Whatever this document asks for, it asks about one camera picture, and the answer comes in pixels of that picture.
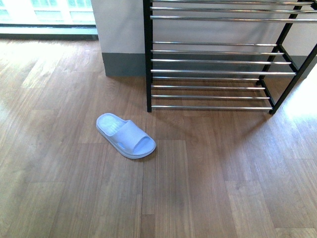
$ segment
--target slide sandal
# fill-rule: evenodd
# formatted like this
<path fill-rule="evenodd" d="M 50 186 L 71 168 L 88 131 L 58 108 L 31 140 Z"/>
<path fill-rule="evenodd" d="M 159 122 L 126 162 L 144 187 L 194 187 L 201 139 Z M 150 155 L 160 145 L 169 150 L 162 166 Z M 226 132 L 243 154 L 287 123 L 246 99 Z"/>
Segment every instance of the slide sandal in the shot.
<path fill-rule="evenodd" d="M 97 130 L 121 155 L 129 159 L 140 159 L 156 148 L 155 141 L 131 120 L 123 120 L 106 113 L 97 119 Z"/>

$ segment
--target metal shoe rack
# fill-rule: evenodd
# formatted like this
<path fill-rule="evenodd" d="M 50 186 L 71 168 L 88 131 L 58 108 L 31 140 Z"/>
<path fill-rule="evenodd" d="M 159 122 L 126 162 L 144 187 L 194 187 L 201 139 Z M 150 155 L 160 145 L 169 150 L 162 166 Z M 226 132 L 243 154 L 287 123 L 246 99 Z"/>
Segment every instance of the metal shoe rack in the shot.
<path fill-rule="evenodd" d="M 188 7 L 189 3 L 193 3 L 193 7 Z M 207 4 L 210 7 L 197 7 L 202 6 L 201 4 Z M 278 6 L 278 9 L 268 9 L 268 6 Z M 298 67 L 282 45 L 293 24 L 317 23 L 316 19 L 297 18 L 299 14 L 317 13 L 317 0 L 298 0 L 297 2 L 143 0 L 143 7 L 148 112 L 151 112 L 152 109 L 170 108 L 185 110 L 253 110 L 269 111 L 270 114 L 274 114 L 317 55 L 316 44 L 304 63 Z M 217 13 L 225 13 L 226 15 L 230 13 L 233 14 L 233 17 L 219 17 Z M 257 13 L 269 15 L 272 18 L 249 17 L 250 15 L 261 15 Z M 274 22 L 283 24 L 284 28 L 275 44 L 161 41 L 153 37 L 153 21 L 162 20 L 244 22 L 245 24 L 250 22 Z M 177 48 L 189 45 L 228 47 L 229 50 L 177 50 L 174 48 L 171 50 L 171 46 Z M 256 47 L 257 49 L 269 47 L 272 50 L 268 52 L 233 52 L 230 50 L 232 47 L 243 47 L 244 49 L 246 47 Z M 241 60 L 245 56 L 251 56 L 252 59 L 257 57 L 263 59 L 265 57 L 265 60 Z M 284 59 L 274 61 L 276 57 L 279 57 L 278 59 L 283 57 Z M 204 67 L 202 69 L 198 67 L 197 69 L 198 65 L 204 65 Z M 255 65 L 260 67 L 260 70 L 226 70 L 230 68 L 230 65 L 238 68 L 241 65 L 242 67 L 247 65 L 251 69 Z M 273 65 L 290 67 L 290 72 L 284 70 L 269 71 Z M 285 91 L 276 102 L 265 83 L 264 78 L 266 76 L 292 77 Z M 195 104 L 188 106 L 186 105 L 187 101 L 195 101 Z M 216 102 L 216 106 L 210 106 L 210 103 L 207 104 L 206 101 Z M 238 102 L 238 104 L 237 106 L 228 106 L 227 101 Z"/>

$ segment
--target glass window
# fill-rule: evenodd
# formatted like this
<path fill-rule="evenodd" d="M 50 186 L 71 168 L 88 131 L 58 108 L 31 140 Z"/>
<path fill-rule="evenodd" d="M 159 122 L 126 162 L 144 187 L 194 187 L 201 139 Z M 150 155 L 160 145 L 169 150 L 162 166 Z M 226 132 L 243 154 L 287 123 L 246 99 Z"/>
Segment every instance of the glass window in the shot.
<path fill-rule="evenodd" d="M 0 23 L 95 25 L 91 0 L 0 0 Z"/>
<path fill-rule="evenodd" d="M 71 19 L 75 24 L 94 24 L 95 18 L 92 12 L 74 11 L 70 13 Z"/>
<path fill-rule="evenodd" d="M 63 22 L 63 16 L 60 11 L 35 11 L 38 20 L 45 23 Z"/>
<path fill-rule="evenodd" d="M 1 10 L 0 9 L 0 22 L 8 22 L 11 20 L 11 17 L 7 10 Z"/>

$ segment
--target black metal frame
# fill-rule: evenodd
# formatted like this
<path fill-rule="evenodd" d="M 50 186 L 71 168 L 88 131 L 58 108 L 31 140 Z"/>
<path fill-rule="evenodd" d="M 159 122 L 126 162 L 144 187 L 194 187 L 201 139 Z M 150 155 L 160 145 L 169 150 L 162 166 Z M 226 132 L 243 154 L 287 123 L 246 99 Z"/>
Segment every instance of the black metal frame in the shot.
<path fill-rule="evenodd" d="M 145 57 L 146 57 L 146 89 L 147 89 L 147 111 L 151 112 L 152 111 L 152 92 L 151 92 L 151 88 L 152 88 L 152 82 L 153 82 L 153 73 L 152 73 L 152 69 L 153 69 L 153 63 L 151 62 L 151 59 L 153 59 L 153 19 L 151 19 L 151 15 L 153 14 L 151 11 L 151 7 L 153 5 L 152 2 L 154 1 L 158 1 L 158 0 L 143 0 L 143 7 L 144 7 L 144 36 L 145 36 Z M 186 0 L 184 1 L 180 1 L 180 0 L 175 0 L 175 2 L 186 2 Z M 294 4 L 294 8 L 293 10 L 295 11 L 300 11 L 302 9 L 302 6 L 299 5 L 301 2 L 307 3 L 307 2 L 312 2 L 311 7 L 314 10 L 317 10 L 317 0 L 298 0 L 297 3 Z M 296 19 L 298 16 L 298 13 L 292 13 L 289 16 L 289 23 L 286 23 L 280 36 L 278 37 L 278 40 L 276 41 L 276 46 L 273 48 L 272 53 L 283 53 L 283 57 L 287 62 L 290 62 L 289 66 L 292 69 L 292 71 L 295 73 L 295 76 L 292 78 L 292 80 L 290 81 L 290 83 L 288 84 L 288 86 L 286 87 L 286 89 L 284 90 L 284 92 L 282 93 L 282 95 L 280 96 L 280 98 L 277 100 L 277 102 L 274 101 L 264 79 L 265 79 L 265 74 L 260 75 L 258 81 L 256 82 L 257 85 L 261 85 L 264 88 L 264 93 L 266 94 L 267 97 L 269 97 L 269 103 L 271 105 L 271 110 L 269 110 L 270 114 L 274 114 L 278 108 L 281 106 L 281 104 L 283 103 L 283 101 L 286 99 L 286 97 L 288 96 L 288 94 L 291 92 L 291 90 L 293 89 L 293 87 L 295 86 L 295 84 L 298 82 L 298 80 L 300 79 L 300 77 L 303 75 L 303 73 L 305 72 L 305 70 L 307 69 L 307 67 L 310 65 L 310 63 L 313 61 L 313 59 L 316 57 L 317 55 L 317 44 L 315 45 L 315 47 L 313 48 L 313 50 L 311 51 L 311 53 L 307 56 L 306 60 L 304 61 L 304 63 L 298 67 L 295 62 L 292 60 L 292 58 L 289 56 L 289 54 L 287 53 L 287 51 L 284 49 L 283 47 L 283 42 L 287 36 L 287 34 L 289 33 L 293 23 L 293 20 Z M 204 18 L 204 19 L 198 19 L 198 20 L 214 20 L 215 18 Z M 268 57 L 268 62 L 273 62 L 275 59 L 275 55 L 271 55 Z M 263 67 L 262 72 L 268 72 L 270 69 L 270 64 L 267 64 Z"/>

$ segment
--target floor plank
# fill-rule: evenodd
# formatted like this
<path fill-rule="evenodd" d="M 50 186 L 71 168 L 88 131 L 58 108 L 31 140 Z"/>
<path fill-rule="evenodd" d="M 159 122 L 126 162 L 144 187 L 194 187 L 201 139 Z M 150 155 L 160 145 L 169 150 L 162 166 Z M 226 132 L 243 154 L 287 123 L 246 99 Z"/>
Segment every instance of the floor plank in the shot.
<path fill-rule="evenodd" d="M 30 183 L 7 237 L 49 237 L 64 183 Z"/>
<path fill-rule="evenodd" d="M 155 238 L 154 215 L 142 215 L 141 238 Z"/>
<path fill-rule="evenodd" d="M 105 166 L 88 237 L 139 236 L 143 162 L 124 158 L 109 144 L 101 157 Z"/>
<path fill-rule="evenodd" d="M 260 183 L 226 181 L 232 215 L 240 238 L 276 238 Z"/>
<path fill-rule="evenodd" d="M 236 231 L 210 118 L 185 118 L 196 237 L 234 238 Z"/>
<path fill-rule="evenodd" d="M 316 160 L 286 160 L 295 178 L 296 186 L 304 201 L 314 228 L 317 227 L 317 161 Z"/>
<path fill-rule="evenodd" d="M 186 143 L 158 141 L 156 159 L 156 238 L 194 238 Z"/>
<path fill-rule="evenodd" d="M 317 238 L 314 228 L 276 228 L 277 238 Z"/>

